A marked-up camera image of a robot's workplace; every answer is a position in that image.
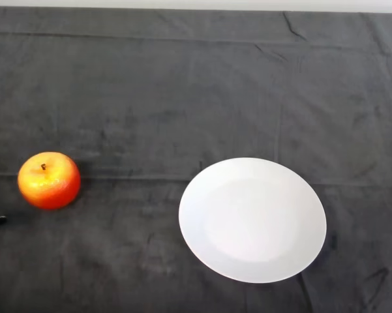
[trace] tablecloth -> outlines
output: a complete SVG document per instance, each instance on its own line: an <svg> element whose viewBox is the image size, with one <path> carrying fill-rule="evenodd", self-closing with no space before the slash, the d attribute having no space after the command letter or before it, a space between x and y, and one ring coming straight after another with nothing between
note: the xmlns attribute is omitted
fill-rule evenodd
<svg viewBox="0 0 392 313"><path fill-rule="evenodd" d="M71 156L78 199L16 177ZM278 162L320 197L300 275L237 282L178 224L202 169ZM392 14L0 8L0 313L392 313Z"/></svg>

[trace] plate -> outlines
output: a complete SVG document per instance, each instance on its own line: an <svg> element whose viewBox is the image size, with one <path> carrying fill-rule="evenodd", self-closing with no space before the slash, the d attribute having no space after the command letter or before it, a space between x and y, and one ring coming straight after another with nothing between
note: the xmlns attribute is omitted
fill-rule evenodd
<svg viewBox="0 0 392 313"><path fill-rule="evenodd" d="M312 187L259 158L233 158L200 172L181 198L179 224L204 264L253 283L301 272L326 236L324 208Z"/></svg>

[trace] white plate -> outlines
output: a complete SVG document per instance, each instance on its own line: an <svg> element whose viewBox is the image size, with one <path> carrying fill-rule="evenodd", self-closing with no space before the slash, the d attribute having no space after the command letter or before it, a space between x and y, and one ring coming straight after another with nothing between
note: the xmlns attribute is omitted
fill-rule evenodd
<svg viewBox="0 0 392 313"><path fill-rule="evenodd" d="M326 235L325 212L309 184L259 158L233 158L199 173L181 198L179 223L203 263L243 282L296 275Z"/></svg>

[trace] white wall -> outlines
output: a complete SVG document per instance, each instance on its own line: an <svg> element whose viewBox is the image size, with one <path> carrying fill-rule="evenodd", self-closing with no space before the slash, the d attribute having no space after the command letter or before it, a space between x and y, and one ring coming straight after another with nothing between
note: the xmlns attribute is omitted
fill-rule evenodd
<svg viewBox="0 0 392 313"><path fill-rule="evenodd" d="M0 6L392 12L392 0L0 0Z"/></svg>

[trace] table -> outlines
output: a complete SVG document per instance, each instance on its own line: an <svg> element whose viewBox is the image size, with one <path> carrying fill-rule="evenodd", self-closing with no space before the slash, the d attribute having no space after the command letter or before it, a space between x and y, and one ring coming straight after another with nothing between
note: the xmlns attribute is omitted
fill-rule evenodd
<svg viewBox="0 0 392 313"><path fill-rule="evenodd" d="M62 211L18 193L41 151L82 172ZM186 185L241 156L319 195L302 274L236 282L186 246ZM392 15L0 8L0 214L0 313L392 313Z"/></svg>

